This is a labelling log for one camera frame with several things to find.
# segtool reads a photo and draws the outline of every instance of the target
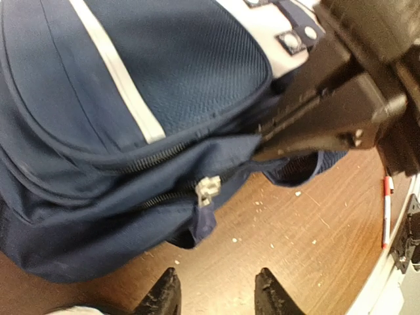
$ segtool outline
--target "navy blue backpack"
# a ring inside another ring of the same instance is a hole
[[[268,9],[280,19],[265,31]],[[252,172],[295,186],[331,167],[343,153],[252,160],[322,36],[308,14],[289,0],[2,0],[0,250],[53,282],[97,278],[161,242],[196,246]]]

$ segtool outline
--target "black clamp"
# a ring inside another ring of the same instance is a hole
[[[407,272],[410,261],[418,271],[420,263],[420,203],[412,194],[391,247],[391,255],[397,269]]]
[[[126,312],[101,308],[109,315]],[[140,305],[130,315],[180,315],[181,284],[174,268],[168,268]],[[295,304],[273,273],[263,268],[255,277],[255,315],[305,315]]]

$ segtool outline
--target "wooden floor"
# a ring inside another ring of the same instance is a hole
[[[253,314],[254,278],[262,267],[308,314],[344,314],[382,250],[382,178],[376,151],[353,152],[298,189],[256,175],[217,213],[217,230],[197,249],[163,244],[88,283],[50,284],[0,255],[0,314],[42,314],[70,303],[130,310],[169,266],[182,282],[183,314]],[[393,222],[409,183],[395,179]]]

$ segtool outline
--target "red marker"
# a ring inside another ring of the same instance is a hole
[[[390,230],[391,230],[391,189],[390,189],[390,177],[386,176],[384,179],[384,213],[383,213],[383,238],[382,248],[385,249],[389,245]]]

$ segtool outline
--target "white trim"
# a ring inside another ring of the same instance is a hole
[[[401,291],[404,275],[395,267],[393,262],[392,267],[385,288],[369,315],[399,315],[401,313],[404,305],[404,296]]]
[[[416,175],[412,178],[403,209],[407,207],[412,194],[415,194],[417,197],[420,194],[420,175]],[[405,214],[405,211],[400,213],[395,228],[392,231],[390,243],[394,241],[398,227],[401,225]],[[396,269],[394,259],[390,255],[389,250],[390,246],[382,252],[375,268],[367,279],[362,290],[359,292],[356,300],[353,302],[353,305],[348,310],[347,315],[371,314],[371,312],[376,311],[376,308],[378,307],[377,303],[382,301],[381,296],[384,293],[386,294],[386,288],[390,285],[394,286],[396,281],[399,284],[402,282],[404,275]]]
[[[276,36],[292,29],[289,20],[271,4],[250,9],[244,0],[216,0],[254,37],[270,62],[273,76],[281,77],[308,59],[308,52],[295,56],[278,42]]]
[[[165,131],[138,92],[110,37],[84,0],[69,0],[98,49],[125,105],[147,143],[165,138]]]

